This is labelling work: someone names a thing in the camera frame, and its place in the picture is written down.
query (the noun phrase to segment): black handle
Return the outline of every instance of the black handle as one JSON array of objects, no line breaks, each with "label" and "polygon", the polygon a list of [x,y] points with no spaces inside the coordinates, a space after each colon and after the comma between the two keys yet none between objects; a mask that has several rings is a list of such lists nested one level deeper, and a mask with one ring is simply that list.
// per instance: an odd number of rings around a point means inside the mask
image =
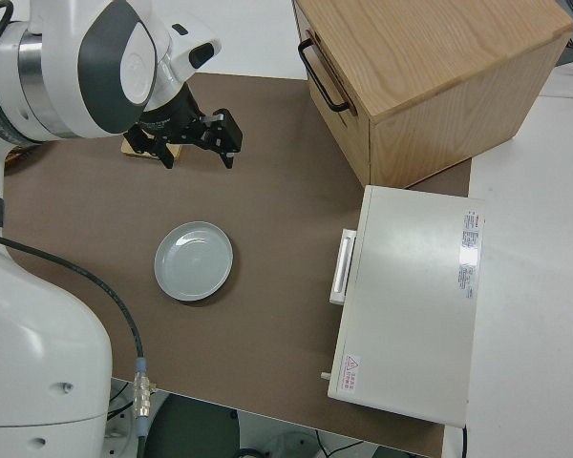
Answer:
[{"label": "black handle", "polygon": [[299,44],[299,46],[297,47],[297,51],[299,52],[299,56],[301,57],[302,62],[304,62],[304,66],[306,67],[306,70],[308,70],[309,76],[312,78],[312,81],[314,81],[314,84],[316,84],[316,87],[320,91],[321,96],[325,99],[325,101],[327,102],[327,105],[329,105],[329,108],[333,112],[336,112],[336,113],[343,112],[344,110],[347,110],[348,108],[350,108],[350,103],[344,102],[344,103],[340,103],[339,105],[333,103],[333,101],[331,100],[331,97],[329,97],[327,90],[323,86],[323,83],[321,83],[321,80],[318,79],[318,75],[314,72],[314,69],[312,69],[312,66],[309,64],[308,59],[306,58],[306,55],[304,54],[304,50],[306,48],[309,48],[313,44],[314,44],[314,42],[312,41],[311,38],[302,41]]}]

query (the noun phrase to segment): white box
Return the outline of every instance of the white box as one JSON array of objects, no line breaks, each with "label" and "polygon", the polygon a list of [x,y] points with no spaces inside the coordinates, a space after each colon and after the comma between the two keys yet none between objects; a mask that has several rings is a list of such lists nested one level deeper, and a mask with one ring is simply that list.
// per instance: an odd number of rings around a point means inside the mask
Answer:
[{"label": "white box", "polygon": [[331,398],[465,426],[482,211],[481,200],[366,187]]}]

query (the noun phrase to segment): light blue plate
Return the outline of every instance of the light blue plate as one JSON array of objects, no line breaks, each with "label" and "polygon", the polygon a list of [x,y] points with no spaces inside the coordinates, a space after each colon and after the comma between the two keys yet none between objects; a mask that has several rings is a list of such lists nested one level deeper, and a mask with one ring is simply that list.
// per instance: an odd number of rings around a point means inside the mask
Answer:
[{"label": "light blue plate", "polygon": [[227,280],[233,250],[214,224],[187,222],[170,232],[155,255],[155,278],[161,289],[179,301],[199,301]]}]

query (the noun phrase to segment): wooden drawer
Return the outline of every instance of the wooden drawer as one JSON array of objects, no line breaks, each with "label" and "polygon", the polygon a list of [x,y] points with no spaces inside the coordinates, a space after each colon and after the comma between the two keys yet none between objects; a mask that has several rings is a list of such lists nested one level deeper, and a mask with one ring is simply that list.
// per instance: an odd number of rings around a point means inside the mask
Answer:
[{"label": "wooden drawer", "polygon": [[331,63],[322,50],[322,37],[312,28],[301,9],[294,4],[300,38],[312,39],[314,46],[305,51],[306,59],[314,69],[331,100],[348,102],[350,107],[342,112],[333,111],[312,79],[309,90],[321,116],[337,141],[350,167],[362,184],[370,183],[370,122],[366,116],[358,115],[357,103],[349,96]]},{"label": "wooden drawer", "polygon": [[312,99],[362,184],[405,188],[511,138],[568,40],[553,0],[294,0]]}]

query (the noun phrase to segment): white handle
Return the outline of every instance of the white handle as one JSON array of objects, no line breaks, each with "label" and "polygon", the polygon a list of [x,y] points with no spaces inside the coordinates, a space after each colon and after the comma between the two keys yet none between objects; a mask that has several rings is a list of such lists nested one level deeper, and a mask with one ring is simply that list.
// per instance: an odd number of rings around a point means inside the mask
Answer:
[{"label": "white handle", "polygon": [[348,285],[348,275],[350,273],[350,262],[352,261],[352,250],[354,249],[355,239],[356,231],[349,229],[342,231],[340,251],[337,255],[335,275],[333,276],[333,285],[329,296],[329,302],[337,305],[344,305],[344,300],[346,299],[346,287]]}]

